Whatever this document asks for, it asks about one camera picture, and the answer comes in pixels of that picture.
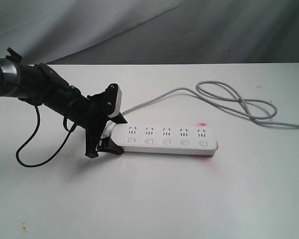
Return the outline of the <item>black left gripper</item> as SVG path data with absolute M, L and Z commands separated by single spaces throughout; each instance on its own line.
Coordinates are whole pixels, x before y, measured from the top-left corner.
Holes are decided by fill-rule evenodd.
M 116 124 L 128 123 L 121 113 L 112 118 L 108 117 L 110 95 L 107 88 L 102 93 L 87 97 L 79 96 L 77 99 L 77 109 L 80 110 L 78 125 L 85 129 L 85 155 L 89 158 L 97 157 L 98 152 L 115 155 L 124 153 L 124 149 L 115 144 L 110 137 L 101 138 L 108 121 L 111 120 Z

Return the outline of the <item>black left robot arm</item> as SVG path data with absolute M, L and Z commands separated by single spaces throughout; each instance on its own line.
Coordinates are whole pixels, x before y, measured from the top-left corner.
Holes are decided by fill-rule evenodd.
M 89 158 L 99 152 L 124 153 L 109 137 L 102 137 L 108 121 L 127 122 L 120 113 L 122 91 L 118 84 L 111 83 L 105 91 L 85 97 L 48 65 L 23 64 L 18 53 L 11 48 L 7 51 L 9 54 L 0 58 L 0 97 L 17 98 L 37 107 L 45 105 L 63 116 L 64 127 L 69 120 L 73 127 L 82 127 Z

